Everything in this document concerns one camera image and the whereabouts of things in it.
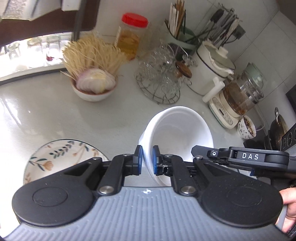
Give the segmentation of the right hand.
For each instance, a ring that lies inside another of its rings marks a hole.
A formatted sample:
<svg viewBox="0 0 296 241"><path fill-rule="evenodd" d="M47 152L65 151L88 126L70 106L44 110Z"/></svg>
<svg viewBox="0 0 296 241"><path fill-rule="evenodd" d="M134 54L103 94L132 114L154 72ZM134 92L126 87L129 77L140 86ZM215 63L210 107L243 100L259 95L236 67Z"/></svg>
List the right hand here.
<svg viewBox="0 0 296 241"><path fill-rule="evenodd" d="M296 189L287 188L280 190L282 201L284 205L287 205L287 212L285 215L285 221L283 222L282 232L287 233L295 225L296 218Z"/></svg>

